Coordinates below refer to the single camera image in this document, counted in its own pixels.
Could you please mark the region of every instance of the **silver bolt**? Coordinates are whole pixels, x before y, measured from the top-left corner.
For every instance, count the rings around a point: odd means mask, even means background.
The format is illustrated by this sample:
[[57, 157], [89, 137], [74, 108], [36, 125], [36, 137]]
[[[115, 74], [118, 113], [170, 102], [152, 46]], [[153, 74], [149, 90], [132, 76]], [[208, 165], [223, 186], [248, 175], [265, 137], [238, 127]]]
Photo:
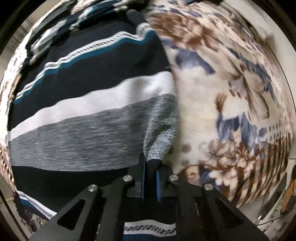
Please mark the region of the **silver bolt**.
[[178, 176], [177, 175], [170, 175], [170, 180], [171, 181], [176, 181], [176, 180], [178, 180], [179, 178], [178, 178]]
[[212, 184], [209, 184], [209, 183], [207, 183], [206, 185], [205, 185], [205, 190], [208, 190], [208, 191], [211, 191], [211, 190], [213, 190], [213, 185]]
[[123, 180], [126, 181], [126, 182], [129, 182], [129, 181], [131, 181], [132, 179], [133, 179], [133, 177], [130, 176], [130, 175], [126, 175], [126, 176], [123, 177]]
[[94, 185], [94, 184], [89, 185], [89, 191], [90, 192], [94, 192], [97, 189], [98, 189], [98, 187], [96, 185]]

